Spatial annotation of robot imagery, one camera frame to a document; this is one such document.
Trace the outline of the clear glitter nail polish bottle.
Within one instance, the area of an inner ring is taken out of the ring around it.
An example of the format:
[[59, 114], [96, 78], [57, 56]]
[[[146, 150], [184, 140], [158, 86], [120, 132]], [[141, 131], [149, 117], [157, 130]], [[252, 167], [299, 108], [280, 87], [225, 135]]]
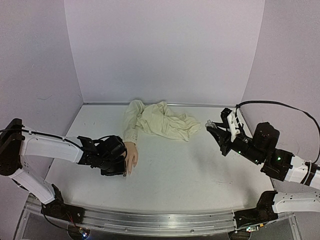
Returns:
[[216, 124], [213, 121], [211, 121], [210, 119], [207, 120], [207, 122], [205, 123], [205, 127], [206, 128], [213, 128], [213, 129], [217, 128]]

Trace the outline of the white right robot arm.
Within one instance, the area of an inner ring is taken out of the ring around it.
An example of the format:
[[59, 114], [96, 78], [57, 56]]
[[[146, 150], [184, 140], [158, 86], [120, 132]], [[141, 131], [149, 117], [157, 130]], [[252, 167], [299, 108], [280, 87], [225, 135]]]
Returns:
[[316, 163], [283, 150], [276, 145], [280, 132], [268, 122], [258, 124], [253, 137], [248, 137], [232, 123], [208, 121], [206, 130], [214, 137], [223, 156], [234, 151], [256, 165], [260, 171], [274, 180], [299, 183], [315, 191], [311, 193], [285, 193], [265, 191], [261, 194], [256, 207], [239, 211], [244, 218], [273, 218], [284, 212], [319, 212], [320, 211], [320, 167]]

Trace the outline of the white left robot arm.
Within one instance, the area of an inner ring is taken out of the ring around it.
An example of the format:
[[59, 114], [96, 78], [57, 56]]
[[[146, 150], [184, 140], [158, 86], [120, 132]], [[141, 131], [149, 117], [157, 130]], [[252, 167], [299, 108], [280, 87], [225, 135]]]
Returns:
[[69, 163], [97, 168], [103, 176], [126, 172], [128, 150], [117, 135], [99, 139], [85, 136], [66, 137], [39, 132], [14, 118], [0, 131], [0, 174], [33, 194], [56, 218], [64, 218], [68, 208], [61, 191], [36, 174], [28, 157], [59, 159]]

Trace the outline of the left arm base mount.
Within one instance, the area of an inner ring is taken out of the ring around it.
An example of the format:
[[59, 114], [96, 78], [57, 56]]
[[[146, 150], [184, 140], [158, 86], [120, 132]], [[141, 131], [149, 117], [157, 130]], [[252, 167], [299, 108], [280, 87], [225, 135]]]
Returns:
[[41, 204], [41, 213], [45, 217], [52, 217], [69, 221], [74, 224], [81, 224], [84, 219], [85, 209], [83, 207], [64, 203], [61, 191], [54, 184], [51, 186], [54, 192], [54, 199], [47, 204]]

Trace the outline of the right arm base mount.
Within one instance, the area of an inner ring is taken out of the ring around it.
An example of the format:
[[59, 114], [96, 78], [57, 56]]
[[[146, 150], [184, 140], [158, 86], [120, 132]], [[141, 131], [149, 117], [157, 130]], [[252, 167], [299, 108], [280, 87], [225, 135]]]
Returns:
[[265, 191], [261, 194], [256, 207], [243, 209], [234, 212], [234, 220], [237, 229], [244, 229], [249, 226], [266, 224], [279, 218], [273, 210], [274, 198], [277, 191]]

